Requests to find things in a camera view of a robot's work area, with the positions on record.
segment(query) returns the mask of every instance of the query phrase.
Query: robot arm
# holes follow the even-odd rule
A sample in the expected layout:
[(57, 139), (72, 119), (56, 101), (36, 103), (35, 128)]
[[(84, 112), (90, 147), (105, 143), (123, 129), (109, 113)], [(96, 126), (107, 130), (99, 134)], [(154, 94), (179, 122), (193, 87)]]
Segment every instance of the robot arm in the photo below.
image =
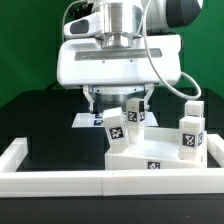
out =
[(91, 14), (64, 27), (67, 41), (60, 49), (57, 69), (62, 86), (83, 86), (89, 91), (84, 93), (93, 110), (96, 101), (121, 105), (133, 96), (145, 98), (145, 94), (148, 100), (149, 85), (178, 82), (180, 36), (146, 37), (142, 28), (146, 26), (150, 34), (189, 25), (200, 13), (202, 0), (151, 0), (146, 16), (149, 0), (87, 3), (93, 4)]

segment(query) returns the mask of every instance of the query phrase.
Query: black cable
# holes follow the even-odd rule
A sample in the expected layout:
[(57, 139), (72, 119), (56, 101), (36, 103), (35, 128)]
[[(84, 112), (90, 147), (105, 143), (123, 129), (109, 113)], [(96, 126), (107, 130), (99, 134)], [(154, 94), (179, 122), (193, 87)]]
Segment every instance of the black cable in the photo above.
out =
[(53, 83), (51, 83), (49, 86), (47, 86), (45, 90), (52, 90), (57, 84), (58, 84), (58, 81), (56, 80)]

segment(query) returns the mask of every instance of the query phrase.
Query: white rectangular block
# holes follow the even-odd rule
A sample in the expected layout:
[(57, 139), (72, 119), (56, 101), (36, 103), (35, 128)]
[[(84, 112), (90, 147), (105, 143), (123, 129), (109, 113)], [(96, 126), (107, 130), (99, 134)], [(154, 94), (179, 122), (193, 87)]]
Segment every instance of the white rectangular block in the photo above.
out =
[(180, 120), (179, 129), (183, 132), (199, 133), (205, 130), (205, 119), (186, 116)]
[(141, 144), (144, 141), (145, 111), (144, 101), (132, 98), (126, 101), (126, 126), (131, 144)]
[(205, 119), (187, 116), (180, 120), (179, 126), (179, 158), (200, 161), (202, 158), (200, 148), (205, 141)]
[(217, 163), (224, 167), (224, 140), (218, 134), (208, 135), (208, 151)]
[(27, 139), (16, 138), (0, 157), (0, 173), (15, 172), (27, 153)]
[(103, 123), (112, 151), (124, 152), (129, 147), (129, 142), (121, 107), (105, 110)]
[(185, 104), (185, 116), (204, 117), (204, 101), (188, 100)]

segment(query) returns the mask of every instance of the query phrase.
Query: black table surface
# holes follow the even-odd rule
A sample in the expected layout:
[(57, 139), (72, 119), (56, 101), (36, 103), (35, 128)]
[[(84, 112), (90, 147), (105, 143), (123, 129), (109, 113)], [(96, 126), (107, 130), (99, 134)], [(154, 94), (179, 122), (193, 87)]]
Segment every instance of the black table surface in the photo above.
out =
[[(203, 89), (200, 100), (207, 132), (224, 137), (224, 99)], [(150, 110), (160, 127), (178, 128), (185, 102), (159, 88)], [(88, 112), (80, 90), (21, 93), (0, 109), (0, 153), (16, 137), (27, 137), (29, 153), (17, 172), (104, 170), (105, 130), (71, 128), (79, 112)], [(210, 155), (208, 163), (218, 167)], [(222, 223), (223, 218), (223, 194), (0, 199), (0, 223)]]

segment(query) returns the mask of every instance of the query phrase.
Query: metal cylinder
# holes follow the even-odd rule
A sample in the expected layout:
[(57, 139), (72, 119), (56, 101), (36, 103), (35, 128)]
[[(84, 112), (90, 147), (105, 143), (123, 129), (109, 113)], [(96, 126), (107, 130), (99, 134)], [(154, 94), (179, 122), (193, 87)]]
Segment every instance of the metal cylinder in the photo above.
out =
[(131, 47), (132, 39), (140, 37), (142, 21), (141, 8), (129, 3), (110, 3), (97, 7), (104, 17), (102, 34), (96, 38), (102, 40), (103, 48)]

